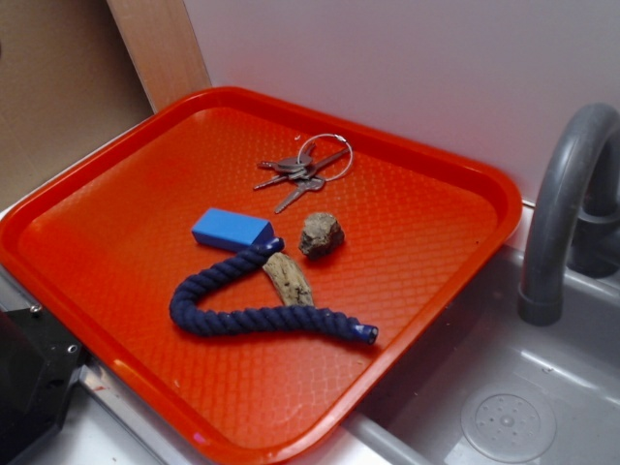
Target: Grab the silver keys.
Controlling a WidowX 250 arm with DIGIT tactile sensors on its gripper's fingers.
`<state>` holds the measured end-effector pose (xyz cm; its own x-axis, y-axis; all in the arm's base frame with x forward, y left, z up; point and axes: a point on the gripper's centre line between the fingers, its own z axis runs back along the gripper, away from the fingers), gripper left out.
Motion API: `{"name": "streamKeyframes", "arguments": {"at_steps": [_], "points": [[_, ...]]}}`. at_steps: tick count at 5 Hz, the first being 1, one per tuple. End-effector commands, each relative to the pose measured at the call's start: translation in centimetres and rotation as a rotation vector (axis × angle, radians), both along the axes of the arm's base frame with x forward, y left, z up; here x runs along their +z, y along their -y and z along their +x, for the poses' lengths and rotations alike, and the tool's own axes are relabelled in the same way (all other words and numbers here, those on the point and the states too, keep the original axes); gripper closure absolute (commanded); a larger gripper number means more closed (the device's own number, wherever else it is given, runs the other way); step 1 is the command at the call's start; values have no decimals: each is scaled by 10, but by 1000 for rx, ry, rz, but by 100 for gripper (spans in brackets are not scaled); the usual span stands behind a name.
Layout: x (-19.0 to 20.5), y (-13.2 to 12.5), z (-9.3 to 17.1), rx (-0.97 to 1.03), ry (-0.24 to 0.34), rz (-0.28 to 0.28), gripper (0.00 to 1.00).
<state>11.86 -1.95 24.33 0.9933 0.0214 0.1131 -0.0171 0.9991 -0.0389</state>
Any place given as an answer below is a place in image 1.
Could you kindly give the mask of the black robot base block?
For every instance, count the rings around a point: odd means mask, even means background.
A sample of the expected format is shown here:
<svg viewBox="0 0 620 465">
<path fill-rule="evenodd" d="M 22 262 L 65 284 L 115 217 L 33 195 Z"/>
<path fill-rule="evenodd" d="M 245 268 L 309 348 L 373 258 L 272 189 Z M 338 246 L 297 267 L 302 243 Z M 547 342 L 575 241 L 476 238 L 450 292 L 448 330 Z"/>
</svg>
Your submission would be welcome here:
<svg viewBox="0 0 620 465">
<path fill-rule="evenodd" d="M 19 464 L 63 428 L 85 349 L 47 310 L 1 313 L 1 462 Z"/>
</svg>

